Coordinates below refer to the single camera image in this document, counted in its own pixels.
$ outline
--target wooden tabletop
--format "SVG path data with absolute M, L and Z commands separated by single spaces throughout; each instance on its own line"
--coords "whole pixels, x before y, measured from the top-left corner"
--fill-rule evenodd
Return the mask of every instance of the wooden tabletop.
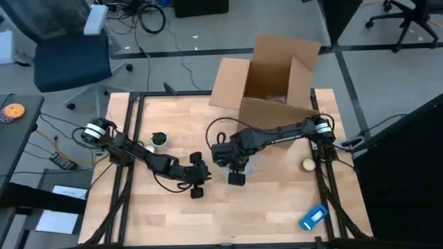
M 332 115 L 336 121 L 337 138 L 344 138 L 334 92 L 331 89 L 316 89 L 316 95 L 320 111 Z M 123 129 L 127 100 L 128 93 L 115 93 L 109 102 L 107 119 L 114 121 L 120 131 Z M 125 245 L 307 242 L 314 241 L 315 236 L 327 240 L 323 222 L 310 232 L 298 225 L 302 216 L 320 204 L 314 173 L 304 172 L 300 168 L 304 159 L 311 158 L 308 141 L 297 140 L 289 149 L 267 147 L 251 157 L 255 172 L 246 178 L 244 187 L 228 185 L 225 169 L 211 160 L 210 150 L 205 143 L 205 130 L 215 118 L 236 118 L 237 111 L 211 107 L 208 101 L 209 96 L 145 99 L 140 140 L 150 144 L 153 132 L 167 133 L 170 148 L 162 153 L 176 156 L 182 165 L 190 164 L 188 156 L 192 152 L 201 151 L 213 179 L 203 186 L 205 196 L 202 199 L 191 199 L 189 192 L 166 192 L 156 184 L 151 171 L 142 162 L 136 161 Z M 136 107 L 137 104 L 132 124 L 135 123 Z M 237 124 L 231 121 L 216 123 L 209 132 L 210 143 L 215 142 L 218 132 L 232 134 L 236 127 Z M 339 157 L 352 164 L 349 154 L 340 151 Z M 106 166 L 108 162 L 96 166 L 93 180 Z M 340 162 L 334 162 L 333 168 L 343 208 L 363 232 L 371 235 L 355 173 Z M 92 235 L 109 210 L 115 172 L 115 167 L 106 172 L 89 194 L 80 243 Z M 159 180 L 171 189 L 176 187 L 176 181 Z M 331 217 L 338 236 L 333 211 Z M 114 235 L 119 221 L 118 214 Z

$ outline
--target paper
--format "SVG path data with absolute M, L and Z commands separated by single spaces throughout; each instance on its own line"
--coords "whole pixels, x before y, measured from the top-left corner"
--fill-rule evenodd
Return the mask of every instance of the paper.
M 86 195 L 87 190 L 75 187 L 54 186 L 53 193 L 63 194 L 75 198 L 82 198 Z M 63 212 L 54 212 L 44 210 L 37 224 L 36 231 L 43 232 L 59 232 L 64 234 L 72 234 L 77 222 L 78 214 L 69 214 Z

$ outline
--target cardboard box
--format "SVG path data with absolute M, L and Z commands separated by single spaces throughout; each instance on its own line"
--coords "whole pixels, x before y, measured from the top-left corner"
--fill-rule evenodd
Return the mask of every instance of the cardboard box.
M 209 105 L 237 109 L 239 120 L 261 129 L 303 121 L 315 114 L 309 96 L 320 47 L 318 42 L 259 34 L 252 61 L 221 60 Z M 286 103 L 270 100 L 282 97 Z

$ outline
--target rubber tire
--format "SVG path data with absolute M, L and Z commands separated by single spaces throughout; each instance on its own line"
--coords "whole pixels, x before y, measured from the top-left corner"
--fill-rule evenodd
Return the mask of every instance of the rubber tire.
M 373 21 L 369 21 L 366 23 L 366 28 L 372 28 L 374 26 L 374 22 Z
M 383 7 L 383 9 L 384 9 L 384 11 L 385 11 L 386 13 L 390 12 L 390 10 L 392 10 L 392 4 L 386 4 L 386 5 Z
M 132 66 L 132 64 L 126 65 L 126 71 L 132 72 L 133 70 L 134 70 L 134 66 Z
M 75 104 L 74 103 L 69 103 L 66 105 L 66 108 L 69 110 L 74 110 L 75 109 Z
M 401 50 L 401 46 L 396 45 L 394 48 L 392 48 L 393 53 L 398 53 Z
M 436 41 L 432 42 L 430 47 L 431 47 L 431 49 L 437 48 L 438 47 L 438 43 Z

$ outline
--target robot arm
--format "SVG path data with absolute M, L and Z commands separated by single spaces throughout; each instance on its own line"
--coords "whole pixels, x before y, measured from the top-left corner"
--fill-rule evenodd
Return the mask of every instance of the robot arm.
M 229 184 L 244 185 L 245 175 L 240 172 L 244 171 L 250 156 L 268 145 L 299 138 L 308 138 L 322 145 L 332 144 L 335 141 L 329 121 L 320 116 L 314 116 L 303 122 L 275 129 L 243 129 L 230 136 L 229 142 L 212 145 L 213 161 L 220 167 L 228 167 L 231 170 L 228 176 Z
M 115 164 L 128 165 L 132 157 L 137 158 L 146 163 L 147 168 L 158 176 L 194 185 L 194 189 L 191 190 L 193 199 L 203 196 L 203 190 L 198 186 L 209 180 L 210 172 L 201 159 L 201 152 L 190 155 L 193 166 L 181 166 L 178 158 L 148 151 L 125 134 L 116 131 L 116 125 L 104 118 L 92 119 L 81 137 L 85 143 L 109 151 L 111 162 Z

